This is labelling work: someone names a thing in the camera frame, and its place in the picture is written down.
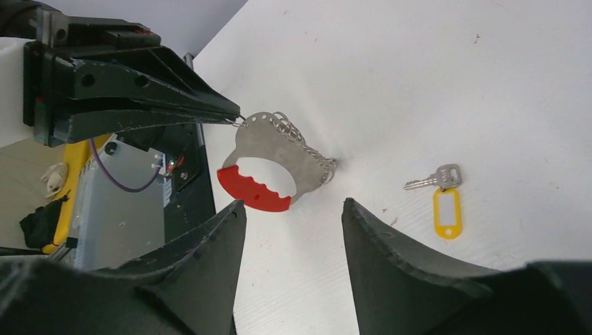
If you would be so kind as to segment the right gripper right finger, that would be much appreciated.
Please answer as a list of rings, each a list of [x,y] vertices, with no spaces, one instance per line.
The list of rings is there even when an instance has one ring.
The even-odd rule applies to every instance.
[[[438,252],[352,198],[341,216],[361,334],[590,334],[591,263],[496,271]]]

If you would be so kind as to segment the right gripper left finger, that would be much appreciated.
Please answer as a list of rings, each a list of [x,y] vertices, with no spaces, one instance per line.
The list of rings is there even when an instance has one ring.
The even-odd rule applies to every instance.
[[[234,201],[116,269],[47,258],[1,262],[2,334],[234,334],[246,235]]]

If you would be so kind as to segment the silver key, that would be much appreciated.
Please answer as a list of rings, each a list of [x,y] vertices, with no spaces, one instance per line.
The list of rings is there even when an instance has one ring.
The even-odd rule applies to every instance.
[[[405,183],[403,189],[409,191],[426,186],[437,186],[442,191],[446,191],[447,189],[460,186],[462,182],[460,167],[457,164],[445,164],[438,167],[426,179],[418,179]]]

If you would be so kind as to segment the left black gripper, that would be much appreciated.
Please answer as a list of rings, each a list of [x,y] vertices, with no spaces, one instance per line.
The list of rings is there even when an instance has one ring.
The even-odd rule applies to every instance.
[[[39,1],[2,1],[1,36],[24,43],[17,52],[17,119],[46,146],[240,116],[237,104],[141,24],[73,17]]]

